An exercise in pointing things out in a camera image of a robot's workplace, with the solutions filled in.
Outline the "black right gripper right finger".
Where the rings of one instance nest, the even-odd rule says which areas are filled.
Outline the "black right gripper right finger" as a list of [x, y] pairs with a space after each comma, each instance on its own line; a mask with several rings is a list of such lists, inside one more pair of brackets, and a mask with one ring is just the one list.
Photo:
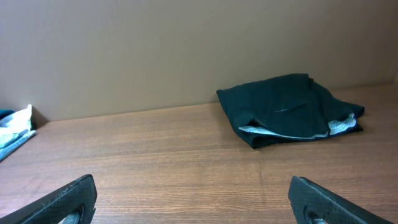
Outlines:
[[288, 198], [298, 224], [392, 224], [305, 177], [292, 177]]

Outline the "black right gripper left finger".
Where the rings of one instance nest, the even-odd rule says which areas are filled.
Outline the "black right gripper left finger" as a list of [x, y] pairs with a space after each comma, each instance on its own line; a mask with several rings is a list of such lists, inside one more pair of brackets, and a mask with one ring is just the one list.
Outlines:
[[1, 223], [91, 223], [96, 199], [94, 178], [86, 174], [2, 217]]

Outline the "light blue denim shorts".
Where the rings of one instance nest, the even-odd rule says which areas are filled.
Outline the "light blue denim shorts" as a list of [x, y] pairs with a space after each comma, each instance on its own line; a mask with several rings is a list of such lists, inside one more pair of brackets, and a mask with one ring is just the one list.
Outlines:
[[1, 162], [10, 156], [14, 151], [19, 149], [36, 133], [36, 130], [26, 130], [19, 134], [3, 134], [1, 135]]

